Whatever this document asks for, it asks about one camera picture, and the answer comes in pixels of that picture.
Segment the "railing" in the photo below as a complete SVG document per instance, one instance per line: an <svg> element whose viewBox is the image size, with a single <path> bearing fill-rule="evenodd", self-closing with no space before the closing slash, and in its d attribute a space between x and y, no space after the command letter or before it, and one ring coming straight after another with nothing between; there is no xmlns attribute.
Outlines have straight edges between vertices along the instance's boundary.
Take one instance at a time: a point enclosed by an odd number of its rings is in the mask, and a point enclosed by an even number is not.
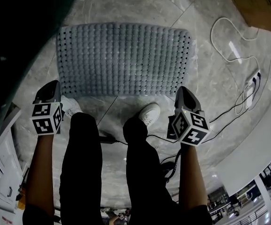
<svg viewBox="0 0 271 225"><path fill-rule="evenodd" d="M254 213L250 213L248 216L246 216L244 219L242 219L240 222L234 224L234 225L248 225L252 222L259 219L262 215L264 215L267 212L266 205L262 206L258 210L256 210Z"/></svg>

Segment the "black pants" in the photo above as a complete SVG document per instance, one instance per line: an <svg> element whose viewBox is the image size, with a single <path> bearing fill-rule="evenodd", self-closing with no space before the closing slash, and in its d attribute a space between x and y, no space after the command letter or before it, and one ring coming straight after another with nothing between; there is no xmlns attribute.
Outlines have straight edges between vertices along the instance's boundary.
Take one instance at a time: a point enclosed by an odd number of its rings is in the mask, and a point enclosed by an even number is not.
<svg viewBox="0 0 271 225"><path fill-rule="evenodd" d="M147 127L129 119L123 133L128 143L126 177L131 199L131 224L169 223L178 206L172 201L156 150L146 142ZM60 176L62 224L103 224L100 213L102 151L95 119L76 113Z"/></svg>

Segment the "person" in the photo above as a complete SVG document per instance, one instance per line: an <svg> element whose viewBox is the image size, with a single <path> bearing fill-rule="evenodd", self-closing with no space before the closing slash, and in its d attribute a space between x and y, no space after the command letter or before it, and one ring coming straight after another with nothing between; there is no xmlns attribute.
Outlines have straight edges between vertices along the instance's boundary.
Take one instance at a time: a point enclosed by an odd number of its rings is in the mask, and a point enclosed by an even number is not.
<svg viewBox="0 0 271 225"><path fill-rule="evenodd" d="M62 96L61 103L62 110L71 118L69 142L60 176L61 223L102 225L102 150L95 119L83 113L74 99ZM172 200L166 189L158 153L146 141L148 128L159 115L160 107L149 104L123 126L128 144L129 223L151 224L153 220L155 224L212 224L194 146L181 145L179 204ZM27 178L24 225L53 224L52 146L53 135L38 137Z"/></svg>

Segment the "anti-slip mat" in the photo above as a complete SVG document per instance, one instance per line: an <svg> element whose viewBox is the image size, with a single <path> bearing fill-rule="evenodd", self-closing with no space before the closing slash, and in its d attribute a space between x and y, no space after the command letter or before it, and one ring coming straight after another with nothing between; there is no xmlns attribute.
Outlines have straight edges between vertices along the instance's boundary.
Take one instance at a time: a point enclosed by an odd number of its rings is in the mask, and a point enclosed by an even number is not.
<svg viewBox="0 0 271 225"><path fill-rule="evenodd" d="M60 29L56 38L62 94L175 96L185 82L187 30L96 23Z"/></svg>

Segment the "shoe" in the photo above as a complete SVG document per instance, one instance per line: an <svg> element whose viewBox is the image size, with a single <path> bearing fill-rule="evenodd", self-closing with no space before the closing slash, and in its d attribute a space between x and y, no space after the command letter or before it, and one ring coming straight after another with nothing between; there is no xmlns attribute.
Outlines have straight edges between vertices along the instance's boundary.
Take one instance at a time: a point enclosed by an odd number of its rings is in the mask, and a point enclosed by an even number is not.
<svg viewBox="0 0 271 225"><path fill-rule="evenodd" d="M156 103L145 106L139 114L139 119L142 120L146 127L150 127L159 117L160 107Z"/></svg>
<svg viewBox="0 0 271 225"><path fill-rule="evenodd" d="M62 103L61 109L69 118L71 118L75 113L82 113L78 102L74 98L67 98L62 95L60 102Z"/></svg>

